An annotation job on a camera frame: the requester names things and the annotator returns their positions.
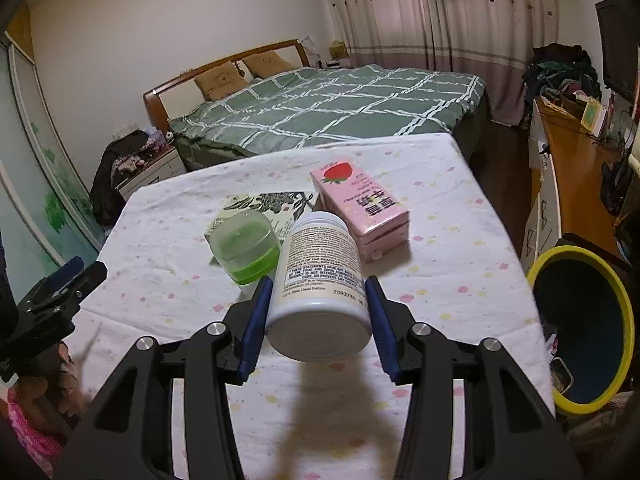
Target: pile of clothes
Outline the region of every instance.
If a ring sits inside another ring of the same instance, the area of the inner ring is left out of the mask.
[[[166,138],[156,128],[136,130],[107,146],[89,193],[100,225],[115,225],[126,203],[116,188],[165,146]]]
[[[600,99],[598,73],[591,65],[591,58],[580,45],[567,46],[551,43],[533,49],[533,58],[522,78],[527,84],[525,104],[527,110],[533,99],[542,95],[558,101],[561,94],[573,94],[582,90],[588,96]]]

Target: black television screen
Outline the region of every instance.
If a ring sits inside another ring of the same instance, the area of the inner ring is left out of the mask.
[[[633,102],[638,70],[638,42],[631,24],[611,0],[596,4],[604,84],[629,102]]]

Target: white pill bottle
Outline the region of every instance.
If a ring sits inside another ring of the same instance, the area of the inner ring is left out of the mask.
[[[285,240],[265,326],[269,343],[303,362],[357,354],[371,338],[358,248],[334,214],[303,214]]]

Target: cabinet handle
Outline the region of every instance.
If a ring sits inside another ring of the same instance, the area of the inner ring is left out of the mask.
[[[526,245],[527,245],[527,253],[525,254],[525,257],[529,256],[531,254],[531,251],[533,250],[533,247],[531,247],[530,245],[530,241],[531,241],[531,237],[535,234],[535,231],[531,228],[529,228],[527,230],[527,241],[526,241]]]
[[[546,221],[548,218],[545,217],[546,211],[546,200],[542,199],[540,201],[540,230],[544,231],[546,227]]]

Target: white floral tablecloth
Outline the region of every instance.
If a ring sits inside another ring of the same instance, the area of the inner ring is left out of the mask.
[[[536,306],[497,215],[448,134],[368,139],[255,156],[139,190],[99,259],[107,280],[82,302],[72,351],[94,338],[83,387],[94,394],[142,335],[188,338],[224,317],[239,289],[204,239],[226,197],[299,190],[309,171],[349,158],[411,214],[410,243],[364,266],[387,296],[449,338],[497,337],[553,409]],[[182,390],[174,395],[175,474],[187,478]],[[462,471],[463,402],[457,386],[452,477]],[[264,343],[245,386],[228,387],[242,468],[258,479],[388,479],[410,388],[380,368],[373,341],[354,360],[307,365]]]

